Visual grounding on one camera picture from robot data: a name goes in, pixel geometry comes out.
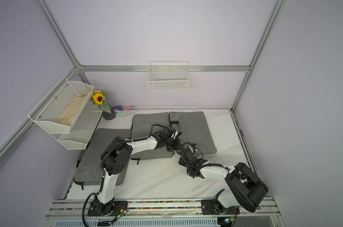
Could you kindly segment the grey laptop bag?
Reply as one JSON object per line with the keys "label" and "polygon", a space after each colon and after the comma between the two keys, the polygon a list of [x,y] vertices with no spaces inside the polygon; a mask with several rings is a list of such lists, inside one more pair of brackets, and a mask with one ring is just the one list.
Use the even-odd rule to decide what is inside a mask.
{"label": "grey laptop bag", "polygon": [[131,131],[131,129],[97,129],[87,149],[79,156],[73,182],[82,187],[100,185],[102,179],[101,155],[116,137],[130,138]]}
{"label": "grey laptop bag", "polygon": [[[169,113],[148,113],[148,114],[136,114],[132,121],[131,138],[138,139],[146,137],[150,133],[152,125],[159,124],[161,126],[170,126]],[[172,158],[174,151],[167,151],[166,147],[157,148],[153,150],[145,150],[132,154],[130,158],[132,160],[150,160],[150,159],[164,159]]]}
{"label": "grey laptop bag", "polygon": [[205,114],[197,112],[170,112],[170,123],[178,132],[181,143],[195,143],[204,155],[216,154],[212,135],[210,133]]}

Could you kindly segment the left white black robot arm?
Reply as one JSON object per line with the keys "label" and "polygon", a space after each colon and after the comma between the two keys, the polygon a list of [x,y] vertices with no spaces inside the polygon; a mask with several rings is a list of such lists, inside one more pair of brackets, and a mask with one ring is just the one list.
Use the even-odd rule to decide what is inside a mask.
{"label": "left white black robot arm", "polygon": [[102,172],[100,189],[96,193],[90,193],[82,207],[82,223],[85,227],[88,223],[85,219],[85,209],[89,199],[93,196],[89,211],[96,216],[113,216],[115,218],[109,222],[113,225],[127,212],[128,203],[121,202],[116,205],[114,202],[114,191],[118,175],[126,168],[132,154],[146,150],[155,150],[166,147],[167,151],[179,149],[180,136],[182,132],[169,126],[153,124],[149,134],[142,138],[125,140],[116,137],[101,155],[100,170]]}

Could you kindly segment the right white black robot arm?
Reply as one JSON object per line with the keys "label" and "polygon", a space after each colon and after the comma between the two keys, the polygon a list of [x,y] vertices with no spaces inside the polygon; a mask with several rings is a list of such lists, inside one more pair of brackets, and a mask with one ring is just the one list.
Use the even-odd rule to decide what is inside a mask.
{"label": "right white black robot arm", "polygon": [[212,213],[225,214],[229,209],[239,206],[248,212],[260,209],[268,187],[246,164],[239,162],[235,166],[224,166],[208,163],[206,159],[196,156],[198,146],[190,142],[179,145],[179,149],[179,164],[187,169],[188,176],[217,180],[229,187],[229,192],[221,189],[209,201]]}

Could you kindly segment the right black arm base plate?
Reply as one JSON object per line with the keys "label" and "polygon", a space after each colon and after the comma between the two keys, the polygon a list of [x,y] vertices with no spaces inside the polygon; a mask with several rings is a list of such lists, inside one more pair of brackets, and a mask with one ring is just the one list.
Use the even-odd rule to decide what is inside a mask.
{"label": "right black arm base plate", "polygon": [[202,200],[201,201],[203,215],[239,215],[238,206],[225,208],[218,201]]}

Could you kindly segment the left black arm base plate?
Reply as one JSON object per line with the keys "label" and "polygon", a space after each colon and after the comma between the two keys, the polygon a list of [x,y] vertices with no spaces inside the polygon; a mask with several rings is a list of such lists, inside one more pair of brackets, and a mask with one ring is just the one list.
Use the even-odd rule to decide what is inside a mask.
{"label": "left black arm base plate", "polygon": [[128,207],[127,201],[114,201],[101,203],[99,199],[94,199],[91,202],[88,210],[88,217],[112,216],[115,217],[121,213],[121,210],[126,210]]}

